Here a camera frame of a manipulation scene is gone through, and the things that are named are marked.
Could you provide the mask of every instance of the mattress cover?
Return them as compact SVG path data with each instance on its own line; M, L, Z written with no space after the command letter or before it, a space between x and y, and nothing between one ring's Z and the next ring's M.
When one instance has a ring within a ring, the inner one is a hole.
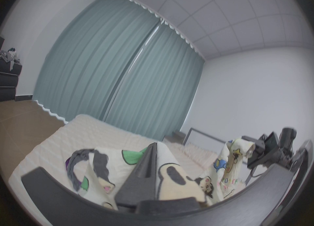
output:
M51 225L29 197L22 184L21 176L41 166L63 186L74 191L65 170L65 161L74 151L96 147L140 151L153 142L155 140L118 129L88 115L78 115L41 144L37 145L20 162L9 178L9 186L31 216L41 225ZM194 146L190 146L187 149L187 147L177 143L166 144L192 179L198 177L207 169L209 164L212 164L212 159L217 158L217 155L210 151L195 157L197 149ZM80 162L75 166L74 172L79 179L84 177L86 167L87 162Z

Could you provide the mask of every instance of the curtain pleat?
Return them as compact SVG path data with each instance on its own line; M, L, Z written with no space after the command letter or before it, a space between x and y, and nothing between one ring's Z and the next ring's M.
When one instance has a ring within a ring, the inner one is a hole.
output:
M162 140L180 129L204 61L175 30L160 25L126 75L104 121Z
M103 119L120 79L158 22L128 0L97 0L53 45L33 99L67 121L82 113Z

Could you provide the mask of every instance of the mattress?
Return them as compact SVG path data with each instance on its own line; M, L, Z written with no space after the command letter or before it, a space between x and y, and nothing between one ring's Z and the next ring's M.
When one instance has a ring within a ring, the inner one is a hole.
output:
M78 115L37 145L20 162L9 178L9 185L31 216L41 225L51 225L32 202L21 182L21 176L41 166L62 185L74 191L65 170L65 161L74 151L95 147L139 151L152 142L155 140L118 129L88 115ZM198 177L217 158L215 153L195 146L184 147L177 143L167 143L167 146L192 179ZM86 166L87 162L75 166L74 172L79 179L84 177Z

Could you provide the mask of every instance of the cartoon print blanket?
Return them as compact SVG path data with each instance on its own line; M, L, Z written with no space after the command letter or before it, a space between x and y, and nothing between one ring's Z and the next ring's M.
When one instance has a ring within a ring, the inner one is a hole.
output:
M114 197L145 150L146 148L140 152L112 148L78 150L65 162L69 180L80 196L117 210ZM168 147L157 142L156 199L194 197L202 207L206 207L232 196L243 157L249 157L253 150L253 142L242 139L227 142L213 165L199 178L192 180ZM78 180L74 166L82 160L88 161L88 165L84 178Z

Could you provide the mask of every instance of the tiled ceiling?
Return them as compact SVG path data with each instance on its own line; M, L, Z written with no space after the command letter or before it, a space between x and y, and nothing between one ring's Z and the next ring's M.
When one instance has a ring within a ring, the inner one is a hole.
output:
M204 59L258 48L314 49L295 0L136 0L163 17Z

